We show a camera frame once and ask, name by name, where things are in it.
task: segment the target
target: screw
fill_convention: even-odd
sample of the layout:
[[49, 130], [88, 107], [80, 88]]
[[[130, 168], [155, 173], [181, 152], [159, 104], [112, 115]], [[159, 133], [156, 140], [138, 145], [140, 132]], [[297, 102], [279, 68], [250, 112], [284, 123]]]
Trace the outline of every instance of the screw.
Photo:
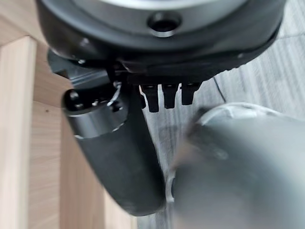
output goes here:
[[79, 64], [84, 64], [84, 63], [86, 63], [86, 61], [85, 60], [79, 60], [78, 63]]

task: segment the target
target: blurry gray object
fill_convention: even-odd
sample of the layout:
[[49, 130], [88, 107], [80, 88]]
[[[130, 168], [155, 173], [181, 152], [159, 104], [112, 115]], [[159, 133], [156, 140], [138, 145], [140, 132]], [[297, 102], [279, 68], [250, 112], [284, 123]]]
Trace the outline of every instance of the blurry gray object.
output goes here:
[[257, 105], [205, 113], [176, 170], [179, 221], [188, 229], [305, 228], [304, 136], [304, 121]]

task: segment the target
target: screw hole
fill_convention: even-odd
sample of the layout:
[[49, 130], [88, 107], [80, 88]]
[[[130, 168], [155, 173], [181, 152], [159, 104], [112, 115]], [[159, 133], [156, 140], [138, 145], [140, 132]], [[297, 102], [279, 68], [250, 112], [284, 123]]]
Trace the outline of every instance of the screw hole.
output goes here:
[[148, 20], [148, 26], [157, 37], [171, 37], [180, 26], [181, 20], [175, 13], [156, 13]]

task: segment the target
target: wooden furniture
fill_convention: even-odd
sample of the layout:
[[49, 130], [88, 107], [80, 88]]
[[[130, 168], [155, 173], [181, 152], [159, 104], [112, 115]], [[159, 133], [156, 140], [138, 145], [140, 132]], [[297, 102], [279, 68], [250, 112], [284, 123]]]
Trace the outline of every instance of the wooden furniture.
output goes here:
[[97, 181], [61, 114], [34, 0], [0, 1], [0, 228], [135, 229]]

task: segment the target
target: metal bolt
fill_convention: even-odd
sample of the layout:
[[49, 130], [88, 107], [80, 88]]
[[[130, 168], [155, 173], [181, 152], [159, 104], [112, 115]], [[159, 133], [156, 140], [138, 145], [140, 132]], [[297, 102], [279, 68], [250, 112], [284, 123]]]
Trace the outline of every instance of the metal bolt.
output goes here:
[[92, 103], [92, 106], [97, 106], [99, 104], [99, 101], [98, 100], [95, 100], [93, 103]]
[[79, 60], [78, 63], [79, 64], [84, 64], [84, 63], [86, 63], [86, 61], [85, 60]]

